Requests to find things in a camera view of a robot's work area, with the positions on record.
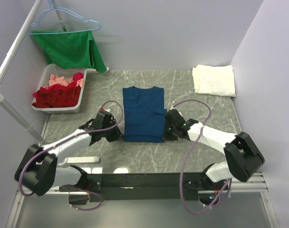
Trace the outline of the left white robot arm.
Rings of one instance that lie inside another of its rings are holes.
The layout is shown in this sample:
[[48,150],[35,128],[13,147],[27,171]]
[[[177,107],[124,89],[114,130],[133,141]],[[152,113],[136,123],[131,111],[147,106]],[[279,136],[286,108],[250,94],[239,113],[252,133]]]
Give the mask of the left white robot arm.
[[14,179],[19,189],[28,188],[31,194],[42,196],[54,186],[71,186],[77,191],[89,187],[88,174],[80,167],[71,165],[60,168],[58,164],[72,153],[106,138],[114,142],[123,137],[114,116],[101,109],[94,119],[87,121],[71,135],[54,143],[31,145],[25,152]]

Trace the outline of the blue mickey t shirt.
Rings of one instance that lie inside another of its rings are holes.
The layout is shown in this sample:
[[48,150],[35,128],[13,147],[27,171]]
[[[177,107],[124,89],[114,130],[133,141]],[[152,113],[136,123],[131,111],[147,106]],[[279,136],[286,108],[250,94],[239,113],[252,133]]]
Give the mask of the blue mickey t shirt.
[[165,129],[164,89],[123,88],[126,142],[162,143]]

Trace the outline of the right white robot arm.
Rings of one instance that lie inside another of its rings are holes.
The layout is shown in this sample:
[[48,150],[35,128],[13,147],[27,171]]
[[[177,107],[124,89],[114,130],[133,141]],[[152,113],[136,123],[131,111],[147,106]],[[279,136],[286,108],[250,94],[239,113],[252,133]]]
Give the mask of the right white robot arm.
[[177,141],[179,138],[197,141],[219,151],[226,158],[223,162],[206,167],[199,174],[199,180],[194,181],[196,186],[211,190],[226,179],[247,182],[265,162],[255,142],[245,132],[226,133],[194,119],[186,121],[176,109],[168,111],[164,118],[166,141]]

